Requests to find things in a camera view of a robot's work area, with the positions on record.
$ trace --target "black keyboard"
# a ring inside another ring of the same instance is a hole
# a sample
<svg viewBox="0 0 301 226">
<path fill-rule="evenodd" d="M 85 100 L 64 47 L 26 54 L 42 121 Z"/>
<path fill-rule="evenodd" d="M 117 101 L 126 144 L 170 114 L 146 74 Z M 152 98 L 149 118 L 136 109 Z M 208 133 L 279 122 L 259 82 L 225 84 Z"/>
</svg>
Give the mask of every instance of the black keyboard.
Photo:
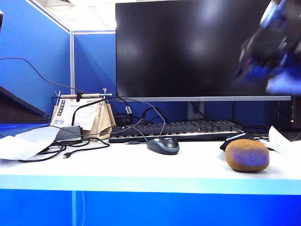
<svg viewBox="0 0 301 226">
<path fill-rule="evenodd" d="M 131 126 L 113 127 L 110 135 L 110 143 L 124 143 L 129 141 L 146 142 L 159 137 L 163 128 L 163 123 L 137 125 L 136 129 Z M 173 137 L 178 141 L 185 140 L 220 140 L 227 137 L 235 136 L 244 132 L 241 126 L 230 121 L 186 121 L 166 123 L 161 137 Z"/>
</svg>

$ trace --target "black monitor screen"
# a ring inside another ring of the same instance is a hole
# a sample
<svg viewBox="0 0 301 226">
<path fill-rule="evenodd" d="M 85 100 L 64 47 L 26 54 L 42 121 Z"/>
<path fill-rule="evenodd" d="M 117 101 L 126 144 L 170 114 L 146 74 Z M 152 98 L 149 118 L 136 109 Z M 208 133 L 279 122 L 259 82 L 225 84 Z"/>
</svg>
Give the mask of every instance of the black monitor screen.
<svg viewBox="0 0 301 226">
<path fill-rule="evenodd" d="M 232 87 L 242 44 L 269 0 L 116 4 L 121 97 L 266 96 L 266 83 Z"/>
</svg>

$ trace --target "computer mouse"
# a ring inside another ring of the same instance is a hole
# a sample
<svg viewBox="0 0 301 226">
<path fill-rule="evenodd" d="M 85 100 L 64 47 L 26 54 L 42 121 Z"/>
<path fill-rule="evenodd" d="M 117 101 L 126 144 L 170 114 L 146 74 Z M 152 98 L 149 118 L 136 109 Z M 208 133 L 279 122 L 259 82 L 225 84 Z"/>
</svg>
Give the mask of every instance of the computer mouse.
<svg viewBox="0 0 301 226">
<path fill-rule="evenodd" d="M 160 154 L 178 154 L 180 146 L 176 139 L 172 137 L 158 137 L 150 140 L 146 144 L 147 148 Z"/>
</svg>

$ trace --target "white paper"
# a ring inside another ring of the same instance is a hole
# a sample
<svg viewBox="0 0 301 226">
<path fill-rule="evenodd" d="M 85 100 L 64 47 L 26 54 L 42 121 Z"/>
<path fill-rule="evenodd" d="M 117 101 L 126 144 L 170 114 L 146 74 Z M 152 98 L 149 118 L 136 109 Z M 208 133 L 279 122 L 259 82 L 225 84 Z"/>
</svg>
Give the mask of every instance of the white paper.
<svg viewBox="0 0 301 226">
<path fill-rule="evenodd" d="M 43 127 L 0 139 L 0 159 L 26 160 L 53 143 L 60 129 Z"/>
<path fill-rule="evenodd" d="M 60 99 L 60 103 L 55 115 L 53 116 L 51 125 L 58 127 L 71 126 L 72 117 L 76 109 L 78 109 L 80 106 L 95 102 L 97 100 L 100 100 L 100 98 L 80 99 L 79 102 L 77 102 L 75 99 Z M 79 109 L 75 113 L 74 125 L 81 126 L 83 130 L 91 130 L 98 106 L 98 104 L 94 104 Z"/>
<path fill-rule="evenodd" d="M 301 163 L 301 141 L 289 141 L 273 126 L 269 129 L 269 142 L 263 140 L 261 142 L 282 155 Z"/>
</svg>

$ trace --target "white desk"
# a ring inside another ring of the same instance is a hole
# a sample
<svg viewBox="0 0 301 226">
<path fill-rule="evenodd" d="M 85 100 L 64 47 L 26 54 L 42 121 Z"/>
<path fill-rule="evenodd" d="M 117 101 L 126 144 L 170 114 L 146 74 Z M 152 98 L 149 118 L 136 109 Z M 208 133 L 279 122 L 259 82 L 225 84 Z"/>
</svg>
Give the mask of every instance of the white desk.
<svg viewBox="0 0 301 226">
<path fill-rule="evenodd" d="M 301 194 L 301 166 L 276 152 L 257 173 L 233 171 L 222 142 L 181 142 L 178 155 L 146 145 L 62 155 L 43 162 L 1 160 L 0 189 L 131 191 L 205 194 Z"/>
</svg>

